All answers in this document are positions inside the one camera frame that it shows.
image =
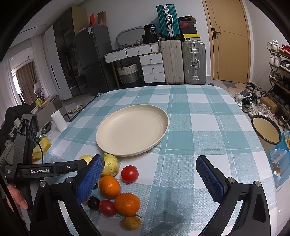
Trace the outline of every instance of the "metal bolt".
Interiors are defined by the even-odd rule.
[[[66,179],[66,182],[67,182],[67,183],[71,183],[71,182],[73,182],[73,177],[68,177],[68,178]]]
[[[41,183],[40,183],[40,187],[44,187],[46,185],[46,182],[45,181],[42,181]]]
[[[256,184],[258,187],[260,187],[260,186],[262,185],[260,181],[256,181],[255,184]]]
[[[228,181],[233,184],[235,182],[235,179],[233,177],[228,177]]]

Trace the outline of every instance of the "hand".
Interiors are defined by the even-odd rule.
[[[7,188],[9,190],[14,202],[15,202],[15,205],[17,206],[17,209],[19,211],[19,214],[20,214],[21,218],[23,219],[23,215],[22,215],[22,212],[20,210],[20,207],[22,207],[23,209],[27,209],[28,208],[28,204],[27,204],[26,200],[24,199],[24,197],[22,196],[21,192],[17,188],[15,188],[15,187],[13,187],[11,185],[8,185]],[[8,205],[9,205],[10,209],[13,210],[12,206],[11,206],[11,204],[10,204],[8,198],[7,198],[7,196],[6,196],[6,201],[7,201]]]

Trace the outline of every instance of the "basket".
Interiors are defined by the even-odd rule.
[[[139,79],[137,64],[117,69],[123,84],[133,83]]]

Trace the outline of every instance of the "dark gray refrigerator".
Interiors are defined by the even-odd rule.
[[[112,50],[107,26],[91,25],[75,36],[75,46],[92,95],[117,87],[112,67],[104,56]]]

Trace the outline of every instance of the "white curtain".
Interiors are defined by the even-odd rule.
[[[0,126],[8,107],[20,105],[21,100],[13,83],[8,54],[0,62]]]
[[[53,81],[51,79],[47,63],[45,60],[42,37],[41,35],[36,35],[31,38],[31,45],[33,50],[33,57],[35,68],[44,92],[45,97],[51,94],[55,94],[56,89],[54,87]]]

